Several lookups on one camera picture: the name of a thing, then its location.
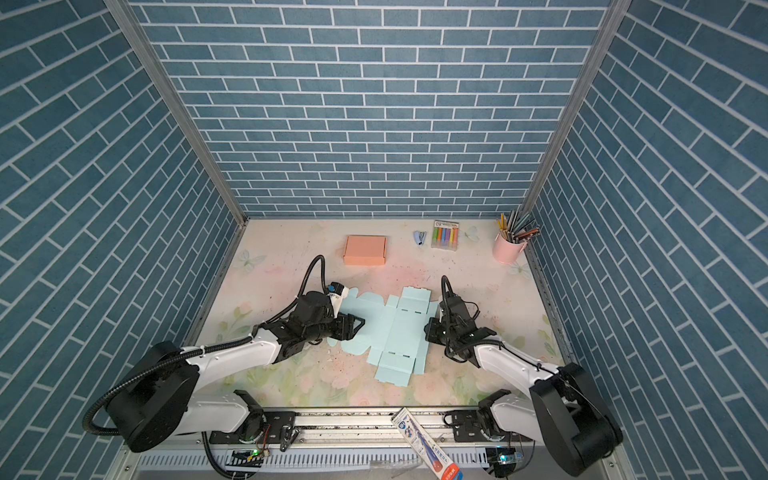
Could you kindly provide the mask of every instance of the robotic arm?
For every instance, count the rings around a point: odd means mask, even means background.
[[[307,280],[321,262],[322,292],[304,293]],[[281,362],[301,352],[306,343],[323,338],[354,338],[364,319],[339,313],[348,289],[326,286],[325,259],[317,256],[306,271],[296,299],[273,318],[256,325],[245,338],[212,346],[177,348],[171,342],[151,347],[134,368],[91,406],[83,428],[95,435],[121,435],[134,452],[143,452],[171,435],[235,432],[243,442],[263,433],[263,410],[242,390],[203,394],[200,390],[254,366]],[[553,458],[576,476],[621,443],[621,430],[591,377],[579,366],[542,363],[506,343],[496,332],[477,328],[466,303],[442,278],[441,318],[430,319],[426,339],[445,346],[456,362],[471,362],[499,374],[528,397],[500,390],[479,403],[483,432],[499,436],[520,432],[544,442]],[[105,407],[115,428],[94,424]],[[223,469],[211,461],[219,473]]]

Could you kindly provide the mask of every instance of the tabletop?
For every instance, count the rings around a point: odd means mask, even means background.
[[[478,304],[478,326],[490,327],[534,357],[562,365],[525,256],[512,265],[497,263],[491,253],[496,222],[460,224],[453,252],[430,247],[430,220],[251,220],[196,344],[244,336],[280,311],[295,297],[312,258],[322,254],[327,283],[337,281],[385,299],[415,286],[430,289],[437,300],[440,278],[447,275],[454,292]],[[424,245],[414,241],[415,230],[427,232]],[[386,265],[345,265],[348,235],[386,236]],[[320,290],[319,266],[309,290]],[[275,365],[228,376],[205,391],[244,389],[264,407],[300,408],[464,406],[501,388],[514,390],[494,373],[445,358],[442,348],[429,346],[424,374],[411,375],[406,387],[376,380],[377,367],[366,362],[367,355],[351,355],[338,344],[323,342]]]

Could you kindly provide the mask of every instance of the pink pencil cup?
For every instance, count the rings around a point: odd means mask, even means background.
[[[523,240],[520,243],[508,242],[500,233],[496,235],[496,241],[493,243],[493,257],[497,262],[509,265],[518,259],[520,252],[528,246],[528,241]]]

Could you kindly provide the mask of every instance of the orange box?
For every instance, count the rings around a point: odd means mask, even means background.
[[[344,263],[346,265],[375,266],[386,261],[386,237],[349,235],[346,238]]]

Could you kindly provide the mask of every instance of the blue brick wall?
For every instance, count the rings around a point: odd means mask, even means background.
[[[251,217],[478,217],[520,204],[608,0],[131,4]]]
[[[535,212],[638,478],[768,478],[766,152],[768,4],[634,0]]]
[[[233,220],[101,0],[0,2],[0,72],[0,478],[99,478],[84,409],[184,337]]]

